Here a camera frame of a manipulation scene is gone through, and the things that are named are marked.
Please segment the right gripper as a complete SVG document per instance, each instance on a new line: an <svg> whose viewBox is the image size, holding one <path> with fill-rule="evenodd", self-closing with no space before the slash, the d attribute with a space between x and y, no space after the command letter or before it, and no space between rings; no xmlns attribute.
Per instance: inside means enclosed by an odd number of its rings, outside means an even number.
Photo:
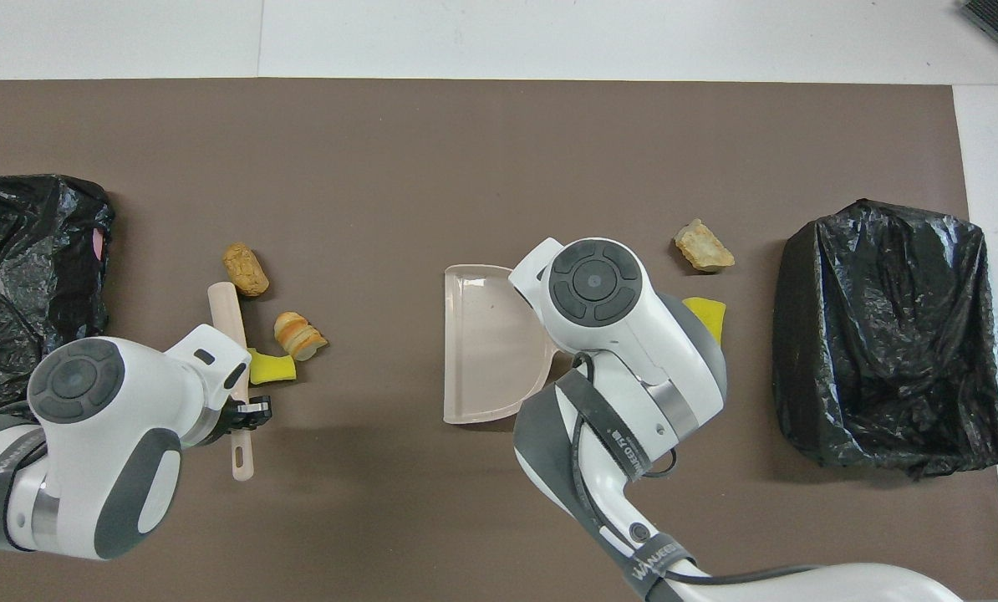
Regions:
<svg viewBox="0 0 998 602"><path fill-rule="evenodd" d="M564 245L553 237L546 237L511 271L509 275L511 286L529 306L537 305L542 274L563 248Z"/></svg>

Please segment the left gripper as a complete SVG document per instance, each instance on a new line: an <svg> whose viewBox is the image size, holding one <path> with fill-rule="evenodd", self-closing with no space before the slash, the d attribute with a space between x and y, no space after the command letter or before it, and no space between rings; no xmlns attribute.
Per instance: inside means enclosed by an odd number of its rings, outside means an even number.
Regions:
<svg viewBox="0 0 998 602"><path fill-rule="evenodd" d="M201 418L205 411L220 411L229 399L247 401L242 385L251 357L212 325L197 325L164 355L185 373L188 416Z"/></svg>

